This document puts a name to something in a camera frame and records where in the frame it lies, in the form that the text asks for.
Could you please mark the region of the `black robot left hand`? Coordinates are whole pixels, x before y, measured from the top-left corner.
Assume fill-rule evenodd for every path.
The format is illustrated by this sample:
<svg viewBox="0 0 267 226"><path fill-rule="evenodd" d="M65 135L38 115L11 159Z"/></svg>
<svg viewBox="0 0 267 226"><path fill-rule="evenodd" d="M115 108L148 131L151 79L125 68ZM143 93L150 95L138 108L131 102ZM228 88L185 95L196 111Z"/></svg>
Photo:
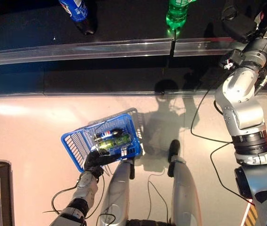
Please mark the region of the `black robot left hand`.
<svg viewBox="0 0 267 226"><path fill-rule="evenodd" d="M120 157L120 153L110 155L110 152L105 149L92 151L87 155L84 163L84 171L91 172L98 181L99 177L104 173L101 167L117 161Z"/></svg>

